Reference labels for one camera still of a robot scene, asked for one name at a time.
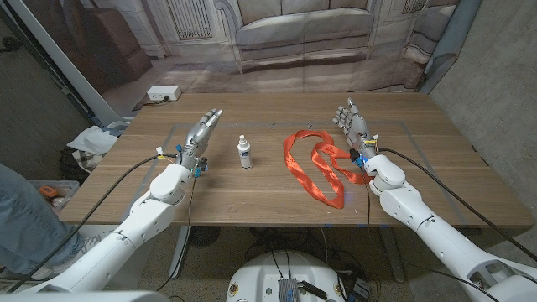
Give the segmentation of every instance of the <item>bottle label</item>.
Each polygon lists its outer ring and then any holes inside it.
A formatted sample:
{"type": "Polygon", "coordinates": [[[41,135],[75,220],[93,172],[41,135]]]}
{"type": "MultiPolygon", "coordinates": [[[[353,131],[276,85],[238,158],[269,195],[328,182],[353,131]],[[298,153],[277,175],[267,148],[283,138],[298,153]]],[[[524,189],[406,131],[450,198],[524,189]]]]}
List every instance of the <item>bottle label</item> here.
{"type": "Polygon", "coordinates": [[[250,157],[248,151],[242,151],[239,155],[239,157],[241,158],[241,166],[244,169],[252,168],[252,158],[250,157]]]}

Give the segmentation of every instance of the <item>jeans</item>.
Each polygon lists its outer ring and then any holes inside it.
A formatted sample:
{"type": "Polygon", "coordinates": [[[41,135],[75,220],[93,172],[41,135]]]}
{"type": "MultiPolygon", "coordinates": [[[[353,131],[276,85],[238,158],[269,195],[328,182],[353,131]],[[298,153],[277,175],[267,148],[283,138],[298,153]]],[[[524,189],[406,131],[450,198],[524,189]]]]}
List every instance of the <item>jeans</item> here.
{"type": "MultiPolygon", "coordinates": [[[[23,176],[0,164],[0,264],[28,274],[72,230],[58,219],[45,198],[23,176]]],[[[58,265],[84,244],[74,235],[48,262],[58,265]]]]}

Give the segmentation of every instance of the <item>table leg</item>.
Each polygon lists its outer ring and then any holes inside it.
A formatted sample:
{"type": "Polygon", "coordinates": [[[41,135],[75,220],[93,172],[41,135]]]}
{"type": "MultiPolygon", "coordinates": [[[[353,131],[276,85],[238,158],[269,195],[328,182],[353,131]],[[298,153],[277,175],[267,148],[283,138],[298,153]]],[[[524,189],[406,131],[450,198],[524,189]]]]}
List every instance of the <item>table leg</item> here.
{"type": "Polygon", "coordinates": [[[171,265],[169,267],[169,276],[173,280],[179,277],[179,273],[183,268],[183,262],[186,258],[186,250],[190,242],[190,228],[192,226],[182,226],[179,230],[179,236],[177,237],[177,244],[175,245],[174,257],[172,258],[171,265]]]}
{"type": "Polygon", "coordinates": [[[380,232],[384,249],[389,256],[389,264],[392,267],[394,280],[397,283],[404,283],[406,277],[404,276],[403,263],[401,263],[401,255],[399,254],[397,242],[395,241],[394,230],[390,227],[381,227],[378,231],[380,232]]]}

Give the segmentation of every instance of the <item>shoe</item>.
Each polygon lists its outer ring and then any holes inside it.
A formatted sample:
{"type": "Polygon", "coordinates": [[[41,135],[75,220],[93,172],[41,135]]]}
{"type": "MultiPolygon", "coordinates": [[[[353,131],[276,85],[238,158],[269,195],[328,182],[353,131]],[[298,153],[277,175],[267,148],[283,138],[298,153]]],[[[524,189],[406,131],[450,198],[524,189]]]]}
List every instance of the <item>shoe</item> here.
{"type": "Polygon", "coordinates": [[[78,253],[67,259],[62,264],[55,265],[52,269],[54,269],[54,273],[63,273],[65,270],[67,270],[71,265],[73,265],[78,259],[82,258],[82,256],[86,255],[92,248],[94,248],[99,242],[102,241],[108,234],[110,234],[112,231],[104,232],[99,235],[95,235],[92,237],[86,237],[84,238],[84,245],[82,246],[81,250],[78,251],[78,253]]]}
{"type": "Polygon", "coordinates": [[[49,277],[54,272],[50,265],[45,264],[32,275],[33,280],[43,280],[49,277]]]}

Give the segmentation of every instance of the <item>wooden table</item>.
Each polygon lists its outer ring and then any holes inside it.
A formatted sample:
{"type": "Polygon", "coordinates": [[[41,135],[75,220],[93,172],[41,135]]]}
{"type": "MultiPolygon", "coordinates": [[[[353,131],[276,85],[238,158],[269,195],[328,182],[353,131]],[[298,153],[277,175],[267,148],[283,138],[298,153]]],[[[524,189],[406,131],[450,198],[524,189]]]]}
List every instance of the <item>wooden table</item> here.
{"type": "MultiPolygon", "coordinates": [[[[534,221],[513,192],[472,150],[442,111],[427,95],[418,93],[279,93],[191,94],[160,107],[144,107],[104,160],[62,211],[63,221],[78,222],[109,186],[128,168],[155,154],[163,146],[168,153],[182,144],[185,134],[212,108],[224,110],[207,151],[209,170],[196,182],[191,208],[192,225],[218,226],[338,226],[364,227],[368,200],[363,185],[345,185],[345,207],[329,207],[309,196],[284,164],[282,142],[301,129],[326,130],[335,145],[345,150],[345,137],[331,122],[338,106],[351,96],[366,118],[379,145],[393,148],[417,160],[459,196],[501,227],[528,227],[534,221]],[[253,168],[239,163],[237,142],[244,134],[252,144],[253,168]]],[[[311,163],[310,152],[319,138],[298,140],[291,153],[327,197],[330,185],[311,163]]],[[[387,154],[406,173],[425,203],[457,227],[481,227],[484,222],[463,208],[422,171],[387,154]]],[[[339,160],[345,168],[351,163],[339,160]]],[[[118,224],[129,204],[149,187],[169,162],[156,160],[131,173],[90,218],[94,224],[118,224]]],[[[381,209],[372,195],[371,225],[401,227],[381,209]]],[[[177,208],[174,223],[187,222],[188,201],[177,208]]]]}

